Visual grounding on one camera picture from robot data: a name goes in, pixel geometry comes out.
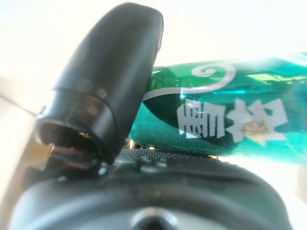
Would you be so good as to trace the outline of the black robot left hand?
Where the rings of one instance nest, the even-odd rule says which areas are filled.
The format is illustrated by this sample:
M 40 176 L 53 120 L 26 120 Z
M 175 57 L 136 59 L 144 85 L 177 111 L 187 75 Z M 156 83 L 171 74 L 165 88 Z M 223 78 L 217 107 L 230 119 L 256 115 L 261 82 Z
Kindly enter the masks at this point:
M 124 3 L 83 39 L 37 116 L 54 149 L 28 168 L 10 230 L 290 230 L 252 172 L 184 152 L 124 149 L 163 34 L 162 14 Z

